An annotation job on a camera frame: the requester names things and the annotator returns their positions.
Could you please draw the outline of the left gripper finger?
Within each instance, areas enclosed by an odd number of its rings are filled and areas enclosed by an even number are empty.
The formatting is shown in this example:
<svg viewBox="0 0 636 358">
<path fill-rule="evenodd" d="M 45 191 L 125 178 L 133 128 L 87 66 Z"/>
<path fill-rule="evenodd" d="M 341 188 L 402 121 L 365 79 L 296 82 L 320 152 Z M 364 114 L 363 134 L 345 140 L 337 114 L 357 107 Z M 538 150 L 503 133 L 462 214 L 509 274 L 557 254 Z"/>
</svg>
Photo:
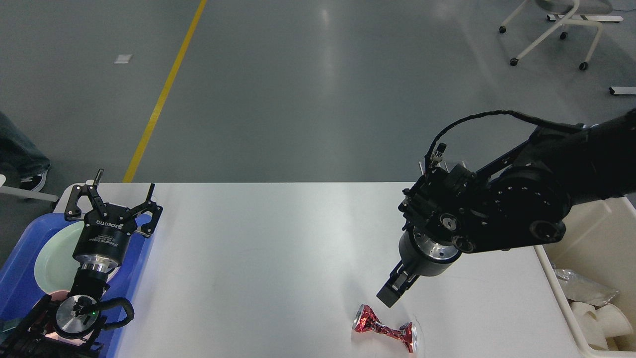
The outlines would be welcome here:
<svg viewBox="0 0 636 358">
<path fill-rule="evenodd" d="M 163 207 L 158 205 L 153 200 L 153 192 L 155 190 L 155 183 L 151 183 L 148 193 L 144 202 L 141 202 L 133 208 L 126 209 L 124 213 L 124 233 L 132 235 L 133 233 L 139 233 L 145 238 L 149 238 L 156 231 L 157 224 L 163 213 Z M 150 220 L 143 225 L 137 224 L 137 217 L 142 214 L 148 214 Z"/>
<path fill-rule="evenodd" d="M 86 197 L 91 204 L 91 207 L 98 213 L 99 218 L 105 218 L 105 203 L 98 193 L 98 184 L 104 174 L 104 169 L 98 169 L 97 174 L 92 181 L 92 184 L 74 185 L 69 200 L 64 211 L 64 218 L 66 221 L 79 220 L 82 214 L 78 202 L 80 198 Z"/>
</svg>

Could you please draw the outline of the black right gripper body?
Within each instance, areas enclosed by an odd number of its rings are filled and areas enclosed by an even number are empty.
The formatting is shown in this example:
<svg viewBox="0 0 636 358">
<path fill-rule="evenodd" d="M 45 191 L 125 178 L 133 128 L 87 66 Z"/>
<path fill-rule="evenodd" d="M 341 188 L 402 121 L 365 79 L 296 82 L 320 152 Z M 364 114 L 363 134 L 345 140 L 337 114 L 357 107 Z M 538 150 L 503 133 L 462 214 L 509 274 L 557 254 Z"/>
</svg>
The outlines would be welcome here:
<svg viewBox="0 0 636 358">
<path fill-rule="evenodd" d="M 399 274 L 407 277 L 441 275 L 461 256 L 456 247 L 434 242 L 417 229 L 406 229 L 399 241 Z"/>
</svg>

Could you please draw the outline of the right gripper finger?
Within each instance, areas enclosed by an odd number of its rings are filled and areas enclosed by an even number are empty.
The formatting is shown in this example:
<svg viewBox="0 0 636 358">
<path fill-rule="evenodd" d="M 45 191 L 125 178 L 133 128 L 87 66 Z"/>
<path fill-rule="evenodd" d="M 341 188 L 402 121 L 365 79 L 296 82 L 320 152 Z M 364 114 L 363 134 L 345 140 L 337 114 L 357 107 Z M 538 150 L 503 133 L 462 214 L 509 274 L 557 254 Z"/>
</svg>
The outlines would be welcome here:
<svg viewBox="0 0 636 358">
<path fill-rule="evenodd" d="M 410 274 L 405 264 L 400 261 L 389 274 L 389 278 L 376 294 L 386 307 L 393 307 L 418 279 L 417 274 Z"/>
</svg>

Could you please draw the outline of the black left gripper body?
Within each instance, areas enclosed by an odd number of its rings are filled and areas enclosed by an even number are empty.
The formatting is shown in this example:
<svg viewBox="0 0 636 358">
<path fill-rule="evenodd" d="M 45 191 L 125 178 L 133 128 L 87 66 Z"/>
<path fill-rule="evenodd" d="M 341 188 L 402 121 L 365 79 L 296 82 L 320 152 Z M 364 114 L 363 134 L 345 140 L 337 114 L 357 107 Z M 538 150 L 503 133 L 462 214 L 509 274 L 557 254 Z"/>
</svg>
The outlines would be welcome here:
<svg viewBox="0 0 636 358">
<path fill-rule="evenodd" d="M 83 219 L 83 227 L 73 258 L 81 269 L 109 273 L 120 267 L 128 250 L 130 238 L 137 229 L 130 208 L 107 204 L 106 215 L 97 209 L 89 211 Z"/>
</svg>

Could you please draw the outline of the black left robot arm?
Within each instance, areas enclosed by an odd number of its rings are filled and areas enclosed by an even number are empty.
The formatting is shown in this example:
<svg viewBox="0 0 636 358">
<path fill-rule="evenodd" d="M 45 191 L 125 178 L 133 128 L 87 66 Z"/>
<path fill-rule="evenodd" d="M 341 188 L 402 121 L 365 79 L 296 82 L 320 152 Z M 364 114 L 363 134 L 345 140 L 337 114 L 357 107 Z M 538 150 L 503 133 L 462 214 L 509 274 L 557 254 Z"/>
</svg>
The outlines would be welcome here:
<svg viewBox="0 0 636 358">
<path fill-rule="evenodd" d="M 98 193 L 103 172 L 73 186 L 63 214 L 66 222 L 81 224 L 71 254 L 78 263 L 71 287 L 61 299 L 43 294 L 18 320 L 1 342 L 3 358 L 97 358 L 104 348 L 98 337 L 134 319 L 130 299 L 108 297 L 110 281 L 116 270 L 124 272 L 132 238 L 154 234 L 163 207 L 153 199 L 154 183 L 132 208 L 105 202 Z"/>
</svg>

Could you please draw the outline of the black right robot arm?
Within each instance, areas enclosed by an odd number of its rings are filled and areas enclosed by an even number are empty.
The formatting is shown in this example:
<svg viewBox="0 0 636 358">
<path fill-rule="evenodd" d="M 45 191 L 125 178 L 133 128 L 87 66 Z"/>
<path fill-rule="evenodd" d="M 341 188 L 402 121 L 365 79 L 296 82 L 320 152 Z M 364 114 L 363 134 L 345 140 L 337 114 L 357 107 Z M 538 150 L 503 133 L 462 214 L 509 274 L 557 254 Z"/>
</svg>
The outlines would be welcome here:
<svg viewBox="0 0 636 358">
<path fill-rule="evenodd" d="M 509 115 L 535 125 L 526 141 L 483 168 L 442 165 L 441 137 L 464 122 Z M 513 110 L 487 111 L 442 129 L 422 175 L 403 190 L 400 262 L 377 293 L 393 306 L 421 276 L 442 274 L 461 254 L 560 242 L 573 206 L 635 191 L 635 111 L 597 125 L 559 124 Z"/>
</svg>

